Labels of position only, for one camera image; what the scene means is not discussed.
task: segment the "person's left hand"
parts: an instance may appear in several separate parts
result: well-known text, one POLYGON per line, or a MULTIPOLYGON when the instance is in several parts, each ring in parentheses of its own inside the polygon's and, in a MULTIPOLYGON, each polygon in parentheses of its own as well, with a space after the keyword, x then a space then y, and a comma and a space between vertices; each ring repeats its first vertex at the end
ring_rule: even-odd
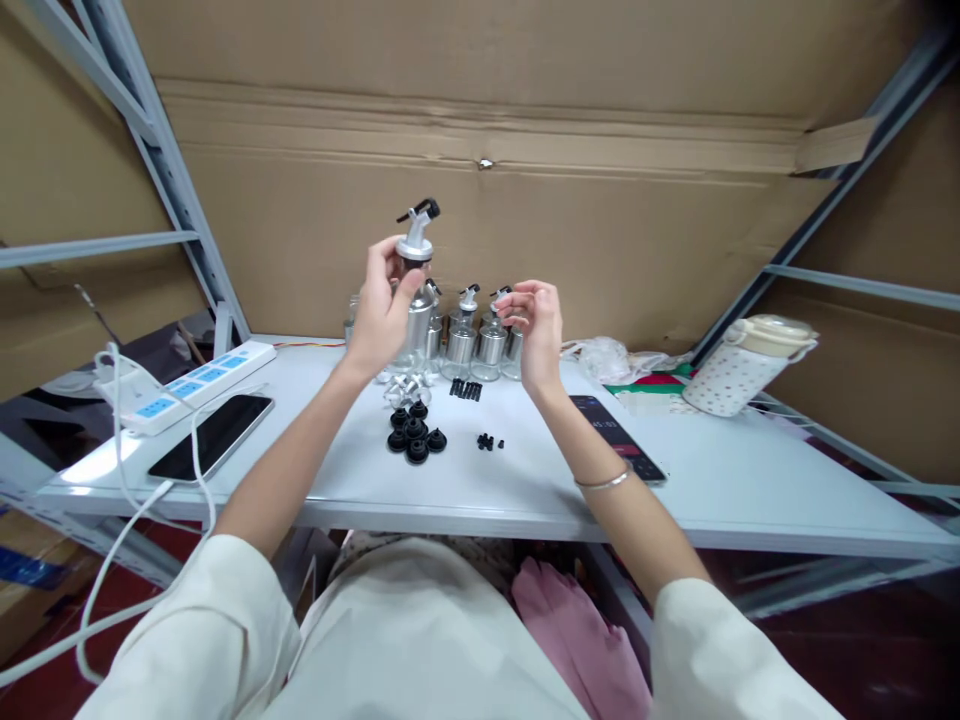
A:
POLYGON ((367 279, 360 289, 353 337, 343 360, 367 380, 389 365, 403 347, 410 301, 425 277, 422 270, 411 270, 396 293, 391 292, 390 278, 400 271, 396 247, 401 237, 389 237, 367 251, 367 279))

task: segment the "phone screen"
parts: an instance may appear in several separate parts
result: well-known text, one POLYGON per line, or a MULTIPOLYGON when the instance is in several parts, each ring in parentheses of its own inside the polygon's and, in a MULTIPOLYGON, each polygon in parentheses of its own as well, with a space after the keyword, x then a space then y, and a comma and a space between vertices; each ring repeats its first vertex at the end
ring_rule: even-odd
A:
POLYGON ((617 451, 617 455, 630 463, 637 477, 651 484, 659 484, 667 479, 663 471, 647 457, 623 426, 614 419, 610 411, 593 395, 571 395, 570 399, 597 429, 600 436, 617 451))
MULTIPOLYGON (((204 475, 230 452, 233 444, 272 404, 273 400, 268 397, 234 395, 197 426, 197 449, 204 475)), ((160 458, 149 474, 168 480, 196 481, 190 436, 160 458)))

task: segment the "oil dispenser bottle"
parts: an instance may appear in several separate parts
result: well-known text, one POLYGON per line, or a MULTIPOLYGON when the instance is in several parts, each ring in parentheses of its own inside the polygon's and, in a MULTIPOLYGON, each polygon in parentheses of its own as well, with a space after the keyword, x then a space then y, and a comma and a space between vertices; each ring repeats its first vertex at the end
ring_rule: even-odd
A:
MULTIPOLYGON (((495 297, 497 298, 497 300, 499 300, 507 293, 512 293, 512 292, 513 292, 512 287, 510 287, 509 285, 504 285, 502 288, 500 288, 496 292, 490 293, 490 297, 495 297)), ((491 305, 490 309, 480 316, 480 329, 483 330, 487 325, 490 324, 490 321, 493 320, 496 316, 497 316, 497 309, 493 307, 493 305, 491 305)))
POLYGON ((520 380, 520 360, 523 357, 523 330, 517 325, 510 327, 507 352, 500 361, 500 372, 511 380, 520 380))
MULTIPOLYGON (((397 243, 397 255, 401 259, 400 280, 411 270, 422 268, 433 259, 433 245, 423 236, 424 228, 440 215, 440 206, 433 198, 427 198, 407 214, 397 218, 398 223, 410 220, 410 230, 397 243)), ((407 316, 407 339, 389 370, 408 373, 423 370, 427 361, 427 332, 436 304, 436 285, 424 282, 410 302, 407 316)))
POLYGON ((430 313, 430 327, 427 328, 427 367, 426 372, 436 376, 440 372, 440 343, 443 340, 443 315, 440 314, 440 288, 433 281, 433 278, 427 278, 424 285, 429 285, 433 289, 433 310, 430 313))
MULTIPOLYGON (((510 292, 512 291, 509 287, 500 288, 496 292, 497 300, 510 292)), ((480 327, 477 351, 470 364, 470 373, 483 382, 500 379, 500 358, 507 347, 507 329, 503 327, 503 320, 497 317, 497 300, 490 303, 490 321, 480 327)))
POLYGON ((477 339, 473 329, 473 318, 477 313, 477 301, 474 295, 480 286, 474 283, 460 291, 460 307, 450 313, 450 326, 447 332, 447 357, 440 374, 447 380, 466 380, 470 377, 470 356, 477 339))

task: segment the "white table surface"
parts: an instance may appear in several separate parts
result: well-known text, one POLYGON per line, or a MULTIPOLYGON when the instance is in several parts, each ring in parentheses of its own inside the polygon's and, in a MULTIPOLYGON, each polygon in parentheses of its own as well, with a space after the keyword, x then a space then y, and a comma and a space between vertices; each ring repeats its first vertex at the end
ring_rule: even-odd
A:
MULTIPOLYGON (((256 336, 265 342, 310 338, 256 336)), ((342 349, 282 348, 241 385, 276 407, 209 480, 226 502, 254 462, 329 376, 342 349)), ((631 416, 577 365, 564 363, 572 395, 594 395, 667 471, 657 496, 698 547, 891 558, 960 559, 960 538, 938 528, 816 449, 756 413, 631 416)), ((542 540, 604 539, 542 419, 519 383, 487 383, 480 402, 434 388, 426 420, 448 438, 444 452, 412 466, 390 453, 391 408, 383 387, 360 395, 333 442, 298 524, 365 530, 486 535, 542 540), (489 433, 505 448, 477 449, 489 433)), ((183 420, 155 438, 125 438, 124 468, 134 495, 155 487, 146 471, 189 432, 183 420)), ((283 478, 276 479, 278 485, 283 478)), ((40 492, 75 513, 129 514, 119 491, 113 441, 51 480, 40 492)), ((176 488, 161 510, 202 519, 197 489, 176 488)))

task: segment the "pink fabric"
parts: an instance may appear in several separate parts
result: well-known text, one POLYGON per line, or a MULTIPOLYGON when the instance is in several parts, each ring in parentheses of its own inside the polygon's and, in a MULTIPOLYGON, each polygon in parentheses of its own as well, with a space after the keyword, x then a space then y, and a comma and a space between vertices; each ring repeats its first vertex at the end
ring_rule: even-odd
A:
POLYGON ((513 598, 523 624, 593 720, 645 720, 650 688, 627 634, 607 625, 576 580, 527 558, 513 598))

